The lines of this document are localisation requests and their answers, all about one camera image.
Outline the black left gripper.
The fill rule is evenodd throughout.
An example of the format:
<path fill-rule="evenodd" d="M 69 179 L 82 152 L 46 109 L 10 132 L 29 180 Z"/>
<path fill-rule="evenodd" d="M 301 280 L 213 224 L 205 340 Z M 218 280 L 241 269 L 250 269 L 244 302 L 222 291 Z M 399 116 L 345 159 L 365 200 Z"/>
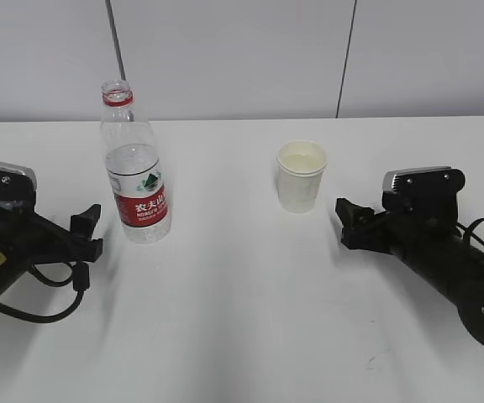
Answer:
<path fill-rule="evenodd" d="M 10 266 L 32 264 L 95 263 L 103 253 L 103 239 L 91 239 L 101 216 L 101 205 L 71 216 L 70 234 L 38 215 L 24 201 L 10 202 Z"/>

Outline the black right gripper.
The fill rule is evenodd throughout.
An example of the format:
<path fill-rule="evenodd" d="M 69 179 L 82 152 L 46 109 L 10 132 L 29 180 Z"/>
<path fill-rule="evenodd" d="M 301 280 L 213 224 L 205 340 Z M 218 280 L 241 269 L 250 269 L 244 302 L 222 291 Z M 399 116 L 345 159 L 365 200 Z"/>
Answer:
<path fill-rule="evenodd" d="M 338 198 L 335 213 L 343 228 L 359 228 L 360 236 L 341 236 L 341 243 L 349 250 L 396 256 L 445 256 L 456 248 L 456 205 L 410 206 L 377 213 L 370 207 Z"/>

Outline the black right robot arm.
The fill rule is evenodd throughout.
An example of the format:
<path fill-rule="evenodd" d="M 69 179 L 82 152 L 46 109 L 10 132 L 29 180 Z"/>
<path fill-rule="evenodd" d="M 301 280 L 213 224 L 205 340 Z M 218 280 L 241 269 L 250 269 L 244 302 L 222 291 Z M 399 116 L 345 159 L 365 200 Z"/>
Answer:
<path fill-rule="evenodd" d="M 474 228 L 428 217 L 412 207 L 374 212 L 345 198 L 335 204 L 341 242 L 350 250 L 389 254 L 455 306 L 467 332 L 484 346 L 484 252 Z"/>

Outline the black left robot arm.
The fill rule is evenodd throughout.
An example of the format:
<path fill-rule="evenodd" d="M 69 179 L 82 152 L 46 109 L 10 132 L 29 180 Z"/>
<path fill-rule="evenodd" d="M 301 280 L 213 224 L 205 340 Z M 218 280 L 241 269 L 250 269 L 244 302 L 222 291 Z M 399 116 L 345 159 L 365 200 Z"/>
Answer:
<path fill-rule="evenodd" d="M 33 210 L 0 207 L 0 296 L 25 274 L 53 288 L 71 285 L 76 292 L 74 301 L 56 314 L 38 315 L 2 302 L 0 313 L 36 324 L 70 316 L 90 288 L 89 264 L 103 253 L 103 241 L 92 237 L 100 217 L 101 206 L 93 204 L 71 216 L 71 226 L 65 229 Z"/>

